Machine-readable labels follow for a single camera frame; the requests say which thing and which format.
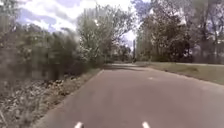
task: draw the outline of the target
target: distant tree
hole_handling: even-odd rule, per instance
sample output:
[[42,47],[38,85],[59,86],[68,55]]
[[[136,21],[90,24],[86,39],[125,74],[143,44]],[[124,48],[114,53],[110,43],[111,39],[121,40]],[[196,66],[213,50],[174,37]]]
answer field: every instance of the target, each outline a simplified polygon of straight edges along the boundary
[[121,61],[128,61],[130,59],[131,49],[126,45],[119,45],[118,57]]
[[146,13],[137,36],[140,59],[176,62],[189,57],[190,38],[186,25],[175,13],[178,8],[168,0],[152,1],[148,8],[153,13]]
[[18,16],[17,0],[0,1],[0,41],[12,32],[15,27],[15,20]]
[[78,18],[78,32],[89,61],[111,59],[113,45],[132,29],[133,21],[130,12],[119,8],[97,6],[85,10]]

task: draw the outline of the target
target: vegetation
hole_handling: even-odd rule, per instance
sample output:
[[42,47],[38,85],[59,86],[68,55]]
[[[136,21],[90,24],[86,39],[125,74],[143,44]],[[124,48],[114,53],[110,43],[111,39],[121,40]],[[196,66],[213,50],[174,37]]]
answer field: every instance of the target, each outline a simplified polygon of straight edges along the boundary
[[138,60],[223,63],[223,0],[132,3],[140,21]]
[[112,62],[115,53],[118,59],[130,53],[122,43],[134,23],[128,11],[96,6],[78,17],[76,31],[63,28],[50,33],[33,24],[17,23],[16,0],[1,2],[0,127],[30,127],[78,88],[77,79],[69,86],[60,79],[79,78],[91,68]]
[[222,65],[150,63],[150,67],[224,85]]

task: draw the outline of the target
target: grassy verge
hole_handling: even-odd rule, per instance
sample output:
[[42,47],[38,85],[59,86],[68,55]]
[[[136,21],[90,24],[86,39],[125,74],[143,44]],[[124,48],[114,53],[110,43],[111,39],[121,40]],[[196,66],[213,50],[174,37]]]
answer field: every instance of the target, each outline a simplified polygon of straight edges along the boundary
[[224,85],[224,66],[220,65],[186,65],[176,63],[150,63],[154,69],[194,77]]
[[29,128],[67,95],[97,74],[92,69],[79,77],[51,82],[28,82],[0,102],[0,128]]

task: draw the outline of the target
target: green foliage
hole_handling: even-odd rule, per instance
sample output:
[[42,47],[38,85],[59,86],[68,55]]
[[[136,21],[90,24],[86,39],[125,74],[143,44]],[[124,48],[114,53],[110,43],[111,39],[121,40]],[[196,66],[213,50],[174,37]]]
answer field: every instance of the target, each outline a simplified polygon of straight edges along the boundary
[[141,18],[137,33],[139,60],[191,62],[192,37],[175,1],[142,1],[134,3]]
[[118,56],[121,61],[129,60],[131,54],[131,49],[125,45],[120,45],[118,50]]
[[85,10],[78,18],[78,32],[86,58],[92,65],[112,59],[113,48],[133,27],[130,12],[110,6]]
[[0,1],[0,39],[8,32],[11,32],[18,15],[17,0]]
[[44,77],[58,79],[64,74],[80,75],[87,69],[79,43],[71,33],[50,34],[34,25],[24,29],[16,58],[25,74],[36,71]]

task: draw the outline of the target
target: tree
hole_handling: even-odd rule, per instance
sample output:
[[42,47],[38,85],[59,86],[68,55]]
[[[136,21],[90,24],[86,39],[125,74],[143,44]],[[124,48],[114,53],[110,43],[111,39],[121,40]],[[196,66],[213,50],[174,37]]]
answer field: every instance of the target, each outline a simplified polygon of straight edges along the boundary
[[0,41],[13,31],[18,15],[18,3],[16,0],[2,0],[0,3]]
[[126,45],[119,45],[118,57],[121,61],[128,61],[130,59],[131,49]]
[[140,21],[143,21],[150,13],[152,4],[149,2],[143,2],[142,0],[132,0],[131,3],[134,5],[137,15]]
[[46,54],[48,72],[54,80],[60,75],[80,75],[85,67],[85,59],[78,49],[78,43],[70,34],[53,33],[50,37],[49,48]]
[[153,13],[145,14],[138,31],[139,56],[155,61],[185,61],[190,57],[191,44],[187,27],[176,13],[178,6],[169,0],[152,1],[150,9]]
[[85,10],[78,18],[78,32],[89,61],[94,64],[111,59],[113,45],[132,29],[133,21],[131,13],[119,8],[97,6]]
[[218,44],[222,43],[223,37],[223,25],[224,25],[224,2],[217,0],[211,3],[212,7],[209,11],[209,30],[214,37],[212,41],[213,62],[220,63],[220,51],[218,50]]

